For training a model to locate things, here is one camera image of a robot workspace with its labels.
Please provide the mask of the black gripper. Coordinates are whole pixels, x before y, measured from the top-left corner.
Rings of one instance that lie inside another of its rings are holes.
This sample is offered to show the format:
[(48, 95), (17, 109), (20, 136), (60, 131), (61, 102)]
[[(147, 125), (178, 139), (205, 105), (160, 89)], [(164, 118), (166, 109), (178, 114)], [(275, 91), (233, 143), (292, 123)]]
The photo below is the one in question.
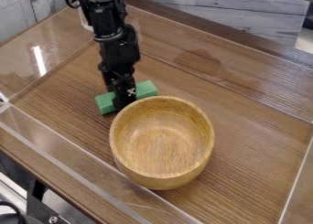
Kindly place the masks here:
[(119, 38), (99, 43), (102, 72), (107, 90), (114, 94), (112, 105), (119, 112), (136, 100), (135, 64), (140, 60), (135, 28), (126, 24)]

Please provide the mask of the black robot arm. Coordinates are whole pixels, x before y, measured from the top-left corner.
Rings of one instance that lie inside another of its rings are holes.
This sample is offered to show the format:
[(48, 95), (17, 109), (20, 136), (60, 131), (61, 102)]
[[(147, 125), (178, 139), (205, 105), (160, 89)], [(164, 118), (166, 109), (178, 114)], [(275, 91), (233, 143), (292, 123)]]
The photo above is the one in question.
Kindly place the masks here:
[(126, 23), (127, 9), (123, 0), (64, 0), (80, 8), (94, 40), (99, 44), (102, 72), (107, 93), (95, 97), (102, 114), (120, 111), (136, 100), (135, 64), (140, 51), (135, 28)]

